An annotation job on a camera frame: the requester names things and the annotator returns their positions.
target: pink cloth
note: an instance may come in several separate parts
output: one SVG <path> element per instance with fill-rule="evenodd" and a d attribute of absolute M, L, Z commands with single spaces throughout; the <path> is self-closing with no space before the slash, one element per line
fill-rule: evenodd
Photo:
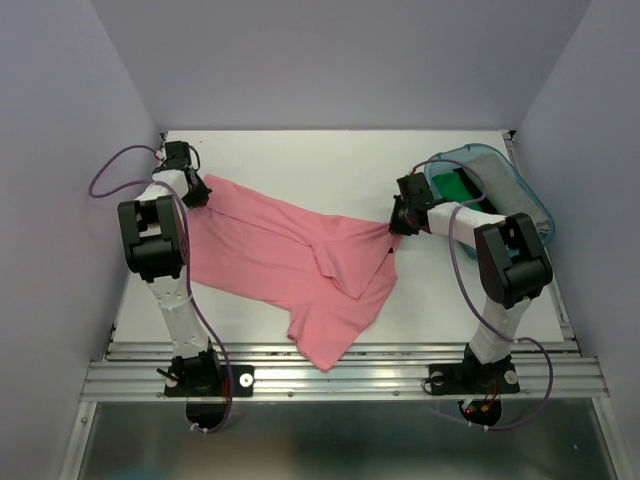
<path fill-rule="evenodd" d="M 330 369 L 380 312 L 396 280 L 388 224 L 321 215 L 207 175 L 188 214 L 191 278 L 291 312 L 288 336 Z"/>

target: cable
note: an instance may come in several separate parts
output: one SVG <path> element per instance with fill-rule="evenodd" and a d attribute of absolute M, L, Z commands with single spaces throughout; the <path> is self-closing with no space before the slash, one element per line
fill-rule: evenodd
<path fill-rule="evenodd" d="M 189 148 L 191 149 L 191 151 L 192 151 L 193 153 L 195 153 L 195 154 L 196 154 L 196 159 L 198 160 L 198 168 L 196 168 L 196 169 L 195 169 L 195 171 L 197 172 L 198 170 L 200 170 L 200 166 L 201 166 L 201 163 L 200 163 L 200 154 L 199 154 L 199 153 L 198 153 L 198 151 L 195 149 L 195 147 L 192 147 L 191 145 L 189 145 Z"/>
<path fill-rule="evenodd" d="M 107 162 L 100 168 L 100 170 L 98 170 L 98 172 L 95 174 L 95 176 L 91 179 L 91 182 L 89 183 L 89 189 L 88 189 L 88 193 L 89 196 L 91 198 L 106 198 L 109 197 L 111 195 L 113 195 L 116 192 L 119 192 L 120 190 L 123 190 L 125 188 L 128 187 L 132 187 L 134 185 L 150 185 L 152 183 L 155 183 L 156 185 L 162 185 L 163 187 L 165 187 L 167 190 L 169 190 L 169 192 L 174 196 L 174 198 L 176 199 L 176 204 L 178 205 L 178 209 L 180 210 L 180 215 L 182 217 L 183 220 L 183 225 L 184 225 L 184 237 L 187 243 L 187 259 L 186 259 L 186 265 L 187 265 L 187 294 L 189 295 L 189 298 L 191 298 L 191 304 L 193 305 L 193 309 L 196 312 L 196 315 L 198 316 L 198 318 L 200 319 L 200 321 L 202 322 L 202 324 L 205 326 L 205 328 L 208 330 L 208 332 L 211 334 L 211 336 L 214 338 L 214 340 L 216 341 L 216 343 L 218 344 L 218 347 L 220 347 L 220 352 L 222 353 L 222 356 L 224 358 L 226 367 L 227 367 L 227 378 L 229 379 L 229 399 L 227 402 L 227 408 L 225 409 L 224 415 L 222 417 L 222 420 L 220 421 L 220 423 L 218 425 L 216 425 L 215 427 L 205 430 L 205 429 L 201 429 L 198 426 L 193 426 L 192 428 L 194 428 L 195 430 L 198 430 L 201 433 L 214 433 L 217 432 L 218 430 L 220 430 L 225 423 L 227 422 L 229 415 L 231 413 L 231 407 L 233 405 L 233 396 L 235 394 L 235 382 L 234 382 L 234 378 L 233 378 L 233 370 L 231 369 L 231 361 L 229 359 L 229 353 L 227 352 L 227 349 L 224 347 L 224 344 L 222 343 L 222 340 L 220 340 L 220 337 L 218 337 L 218 335 L 216 334 L 216 332 L 213 330 L 213 328 L 211 327 L 211 325 L 209 324 L 209 322 L 207 321 L 207 319 L 204 317 L 202 311 L 200 310 L 200 307 L 198 306 L 194 296 L 193 296 L 193 292 L 191 289 L 191 250 L 189 248 L 190 243 L 189 243 L 189 223 L 187 221 L 187 212 L 185 210 L 184 204 L 182 203 L 182 199 L 180 198 L 180 196 L 178 195 L 178 193 L 171 187 L 171 185 L 165 183 L 165 182 L 153 182 L 153 181 L 149 181 L 149 180 L 134 180 L 131 182 L 127 182 L 124 183 L 122 185 L 120 185 L 119 187 L 114 188 L 113 190 L 109 190 L 108 192 L 105 193 L 95 193 L 93 191 L 98 179 L 100 178 L 100 176 L 102 176 L 102 174 L 107 170 L 107 168 L 109 168 L 109 165 L 111 165 L 118 157 L 120 157 L 123 153 L 128 152 L 129 150 L 133 150 L 133 149 L 137 149 L 137 148 L 141 148 L 141 149 L 145 149 L 145 150 L 149 150 L 151 153 L 155 154 L 155 150 L 151 147 L 148 147 L 146 145 L 131 145 L 129 147 L 123 148 L 122 150 L 120 150 L 119 152 L 117 152 L 113 157 L 111 157 L 109 160 L 107 160 Z"/>
<path fill-rule="evenodd" d="M 454 165 L 458 165 L 458 166 L 468 170 L 469 172 L 471 172 L 473 174 L 474 177 L 476 177 L 476 179 L 480 183 L 480 190 L 482 191 L 482 195 L 479 198 L 474 198 L 474 199 L 471 199 L 471 200 L 467 200 L 465 202 L 462 202 L 456 208 L 454 208 L 453 212 L 451 213 L 451 218 L 449 219 L 449 253 L 451 254 L 451 263 L 453 264 L 453 272 L 454 272 L 454 274 L 456 276 L 456 281 L 458 282 L 458 287 L 460 287 L 460 292 L 462 293 L 462 296 L 464 297 L 465 302 L 469 306 L 469 309 L 471 310 L 471 312 L 480 321 L 480 323 L 482 323 L 482 325 L 484 325 L 486 328 L 488 328 L 491 332 L 496 334 L 498 337 L 500 337 L 504 341 L 509 342 L 509 343 L 519 343 L 519 342 L 533 343 L 542 352 L 542 355 L 544 355 L 544 358 L 547 361 L 547 366 L 549 367 L 549 383 L 547 385 L 547 390 L 546 390 L 546 392 L 544 394 L 544 397 L 542 398 L 542 401 L 540 402 L 538 407 L 531 414 L 529 414 L 528 416 L 526 416 L 525 418 L 523 418 L 521 420 L 518 420 L 518 421 L 516 421 L 514 423 L 510 423 L 508 425 L 496 425 L 496 426 L 493 426 L 493 427 L 484 427 L 485 429 L 488 429 L 488 430 L 498 430 L 498 431 L 500 431 L 500 430 L 505 431 L 505 430 L 511 430 L 511 429 L 514 429 L 514 428 L 518 428 L 518 427 L 520 427 L 522 425 L 525 425 L 526 423 L 530 422 L 531 420 L 533 420 L 547 406 L 549 398 L 551 397 L 551 391 L 553 390 L 553 380 L 554 380 L 553 364 L 551 362 L 551 357 L 549 356 L 549 352 L 547 352 L 547 350 L 537 340 L 535 340 L 535 339 L 533 339 L 531 337 L 510 338 L 507 335 L 505 335 L 504 333 L 502 333 L 501 331 L 499 331 L 497 328 L 495 328 L 493 325 L 491 325 L 489 322 L 487 322 L 487 320 L 484 319 L 482 314 L 478 311 L 478 309 L 473 304 L 473 302 L 471 300 L 471 297 L 469 297 L 469 293 L 467 292 L 467 289 L 464 286 L 464 282 L 462 281 L 462 275 L 460 274 L 460 266 L 458 265 L 458 258 L 456 257 L 456 248 L 455 248 L 455 240 L 454 240 L 454 236 L 453 236 L 453 230 L 454 230 L 454 223 L 455 223 L 456 215 L 458 214 L 458 212 L 463 207 L 466 207 L 467 205 L 472 205 L 474 203 L 481 202 L 482 200 L 487 198 L 485 182 L 482 179 L 482 177 L 474 169 L 470 168 L 468 165 L 465 165 L 464 163 L 459 162 L 457 160 L 450 160 L 450 159 L 444 159 L 444 158 L 432 158 L 431 160 L 425 160 L 424 162 L 420 162 L 420 163 L 418 163 L 417 165 L 415 165 L 411 169 L 411 173 L 414 173 L 418 169 L 418 167 L 421 167 L 423 165 L 429 165 L 431 163 L 438 163 L 438 162 L 453 163 Z"/>

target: white table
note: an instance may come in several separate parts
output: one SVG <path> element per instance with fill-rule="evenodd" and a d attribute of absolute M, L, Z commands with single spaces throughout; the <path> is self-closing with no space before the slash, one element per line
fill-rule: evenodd
<path fill-rule="evenodd" d="M 431 155 L 485 143 L 507 156 L 498 131 L 172 131 L 168 140 L 200 152 L 201 175 L 213 173 L 300 207 L 388 222 L 396 179 Z M 459 250 L 471 298 L 482 309 L 477 264 Z M 378 319 L 357 343 L 466 343 L 477 327 L 458 289 L 447 240 L 405 238 L 396 254 L 398 281 Z M 194 284 L 194 296 L 225 342 L 288 343 L 289 313 L 262 302 Z M 549 289 L 532 303 L 518 335 L 562 342 L 557 299 Z M 129 275 L 114 342 L 169 343 L 156 301 Z"/>

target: green cloth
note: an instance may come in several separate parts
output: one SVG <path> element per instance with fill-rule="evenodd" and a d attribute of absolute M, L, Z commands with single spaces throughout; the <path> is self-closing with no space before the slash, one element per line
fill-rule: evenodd
<path fill-rule="evenodd" d="M 462 183 L 460 179 L 460 175 L 455 172 L 451 173 L 443 173 L 442 175 L 436 175 L 432 178 L 433 183 L 438 187 L 438 191 L 440 192 L 440 196 L 443 198 L 448 198 L 450 200 L 455 200 L 456 202 L 462 203 L 467 200 L 473 200 L 473 197 Z M 473 205 L 469 205 L 469 208 L 477 210 L 479 212 L 482 211 L 480 205 L 474 203 Z"/>

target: gray wall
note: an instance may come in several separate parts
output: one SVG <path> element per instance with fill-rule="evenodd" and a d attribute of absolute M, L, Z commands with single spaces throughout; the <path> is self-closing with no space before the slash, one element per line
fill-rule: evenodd
<path fill-rule="evenodd" d="M 93 0 L 167 128 L 515 128 L 587 0 Z"/>
<path fill-rule="evenodd" d="M 551 254 L 569 316 L 583 349 L 600 358 L 636 462 L 638 19 L 637 0 L 595 0 L 516 137 L 524 174 L 556 218 Z"/>
<path fill-rule="evenodd" d="M 124 278 L 117 200 L 87 184 L 155 127 L 88 1 L 5 2 L 0 64 L 0 477 L 57 478 Z M 151 165 L 123 160 L 110 182 Z"/>

